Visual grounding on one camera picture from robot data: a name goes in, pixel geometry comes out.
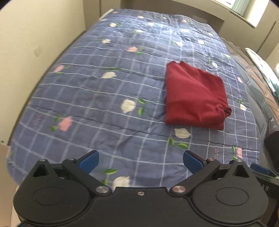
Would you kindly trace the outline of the red long-sleeve sweater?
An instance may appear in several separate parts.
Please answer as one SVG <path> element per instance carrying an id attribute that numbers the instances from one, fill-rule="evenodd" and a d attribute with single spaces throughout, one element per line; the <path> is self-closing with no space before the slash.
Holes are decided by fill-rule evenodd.
<path id="1" fill-rule="evenodd" d="M 165 123 L 223 130 L 232 113 L 223 80 L 186 62 L 167 64 Z"/>

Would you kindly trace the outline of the black storage box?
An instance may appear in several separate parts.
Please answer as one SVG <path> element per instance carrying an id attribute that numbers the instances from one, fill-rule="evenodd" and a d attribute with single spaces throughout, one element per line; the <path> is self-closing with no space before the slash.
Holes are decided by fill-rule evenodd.
<path id="1" fill-rule="evenodd" d="M 279 131 L 273 132 L 264 140 L 265 148 L 271 159 L 274 169 L 278 172 L 279 168 Z"/>

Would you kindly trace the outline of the dark quilted mattress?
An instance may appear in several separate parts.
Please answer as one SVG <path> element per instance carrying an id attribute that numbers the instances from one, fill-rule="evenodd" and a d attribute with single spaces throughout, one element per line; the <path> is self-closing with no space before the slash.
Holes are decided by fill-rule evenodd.
<path id="1" fill-rule="evenodd" d="M 226 39 L 221 39 L 235 60 L 240 77 L 244 82 L 250 108 L 255 117 L 263 141 L 270 133 L 269 120 L 272 118 L 278 125 L 278 99 L 273 96 L 263 75 L 248 57 L 246 51 Z"/>

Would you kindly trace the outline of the blue plaid floral quilt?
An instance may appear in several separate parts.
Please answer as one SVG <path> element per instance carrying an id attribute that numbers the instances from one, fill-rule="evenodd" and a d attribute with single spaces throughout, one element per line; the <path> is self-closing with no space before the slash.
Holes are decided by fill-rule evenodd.
<path id="1" fill-rule="evenodd" d="M 232 113 L 223 130 L 165 123 L 167 64 L 219 76 Z M 21 184 L 44 158 L 61 163 L 96 150 L 105 184 L 171 187 L 190 175 L 189 149 L 227 164 L 259 163 L 262 146 L 235 60 L 204 23 L 182 15 L 113 10 L 43 76 L 17 124 L 7 169 Z"/>

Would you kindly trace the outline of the white floral pillow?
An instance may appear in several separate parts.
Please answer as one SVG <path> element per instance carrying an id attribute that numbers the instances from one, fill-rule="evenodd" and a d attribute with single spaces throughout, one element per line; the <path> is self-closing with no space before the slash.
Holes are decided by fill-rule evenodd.
<path id="1" fill-rule="evenodd" d="M 257 69 L 261 72 L 264 80 L 267 82 L 270 90 L 272 91 L 273 95 L 278 98 L 278 77 L 271 69 L 269 64 L 264 61 L 256 52 L 254 52 L 250 48 L 245 48 L 245 52 L 257 67 Z"/>

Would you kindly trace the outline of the bright window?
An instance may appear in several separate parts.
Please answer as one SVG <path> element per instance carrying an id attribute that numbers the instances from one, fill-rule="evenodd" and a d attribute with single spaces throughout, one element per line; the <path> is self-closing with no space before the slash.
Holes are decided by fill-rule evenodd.
<path id="1" fill-rule="evenodd" d="M 250 23 L 253 27 L 257 27 L 269 0 L 224 0 L 219 2 L 239 15 L 240 18 Z"/>

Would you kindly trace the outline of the beige tall wardrobe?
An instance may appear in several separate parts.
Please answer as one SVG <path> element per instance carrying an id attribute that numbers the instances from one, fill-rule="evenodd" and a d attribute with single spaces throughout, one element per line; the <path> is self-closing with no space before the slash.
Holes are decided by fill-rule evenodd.
<path id="1" fill-rule="evenodd" d="M 119 8 L 119 1 L 83 0 L 84 22 L 86 31 L 108 10 Z"/>

